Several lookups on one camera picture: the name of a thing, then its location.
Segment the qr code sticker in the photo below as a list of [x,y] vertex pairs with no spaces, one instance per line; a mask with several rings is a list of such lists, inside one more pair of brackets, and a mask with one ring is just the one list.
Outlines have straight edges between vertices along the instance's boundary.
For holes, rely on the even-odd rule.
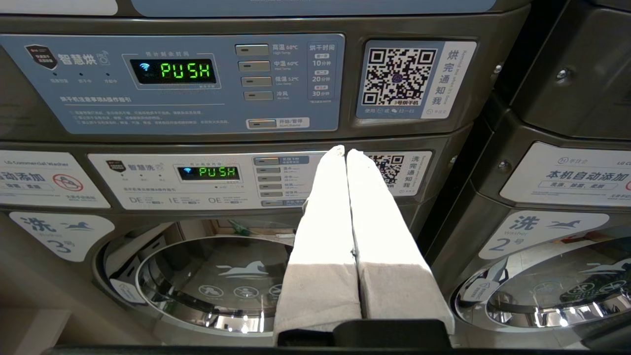
[[369,155],[368,157],[377,164],[386,185],[396,184],[405,158],[404,155]]
[[436,49],[371,48],[363,82],[363,105],[419,106]]

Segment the washing machine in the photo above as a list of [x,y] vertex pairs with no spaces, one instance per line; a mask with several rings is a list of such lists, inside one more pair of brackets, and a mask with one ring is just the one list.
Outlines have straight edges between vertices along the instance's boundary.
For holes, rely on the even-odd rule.
[[424,247],[457,316],[456,343],[584,349],[582,339],[626,324],[628,141],[550,133],[497,95],[473,133],[463,152],[479,159],[454,167],[439,196],[454,202],[422,231],[436,235]]
[[33,4],[0,5],[4,223],[159,341],[239,346],[271,345],[324,152],[371,156],[417,236],[529,11]]
[[631,139],[631,45],[620,35],[629,31],[628,1],[542,2],[497,89],[533,126],[576,138]]

